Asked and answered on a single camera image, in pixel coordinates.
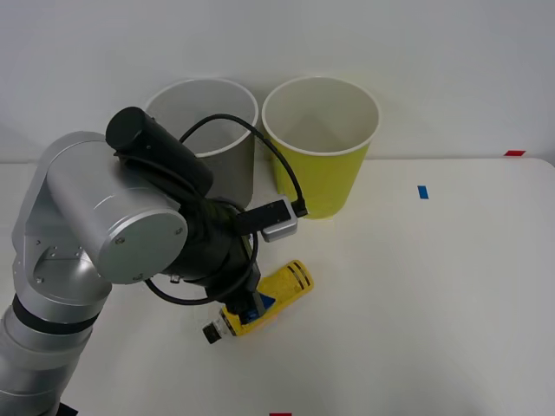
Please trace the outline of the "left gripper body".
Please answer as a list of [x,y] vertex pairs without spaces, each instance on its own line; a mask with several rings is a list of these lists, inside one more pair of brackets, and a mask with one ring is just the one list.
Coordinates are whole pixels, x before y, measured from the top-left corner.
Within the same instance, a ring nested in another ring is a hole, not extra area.
[[211,246],[223,249],[225,256],[221,265],[203,280],[204,301],[220,302],[229,311],[261,311],[263,302],[257,290],[258,230],[251,214],[233,202],[214,202],[212,206],[223,217],[213,223],[218,238]]

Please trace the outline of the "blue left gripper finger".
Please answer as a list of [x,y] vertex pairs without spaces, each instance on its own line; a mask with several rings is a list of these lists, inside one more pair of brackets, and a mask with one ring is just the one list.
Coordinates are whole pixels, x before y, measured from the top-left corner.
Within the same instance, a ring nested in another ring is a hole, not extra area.
[[247,325],[260,317],[258,298],[241,298],[236,303],[236,315],[241,325]]
[[265,313],[275,303],[276,299],[259,291],[254,293],[254,304],[257,313]]

